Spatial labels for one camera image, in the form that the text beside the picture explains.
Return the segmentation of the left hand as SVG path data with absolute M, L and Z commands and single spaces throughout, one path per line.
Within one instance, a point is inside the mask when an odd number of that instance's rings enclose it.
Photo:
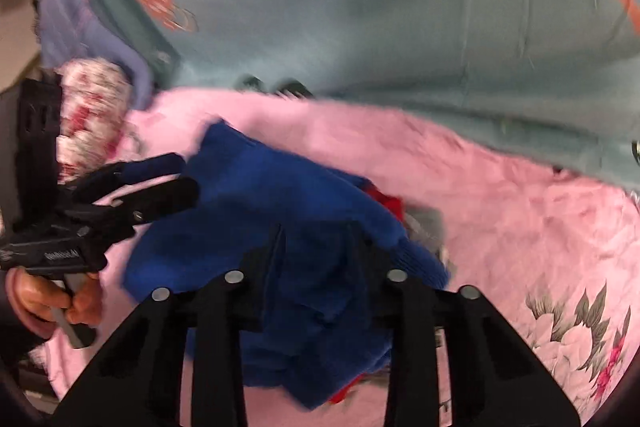
M 9 308 L 29 332 L 49 339 L 56 329 L 53 310 L 63 311 L 72 325 L 98 326 L 103 315 L 103 289 L 98 273 L 89 273 L 73 297 L 50 280 L 11 269 L 4 280 Z

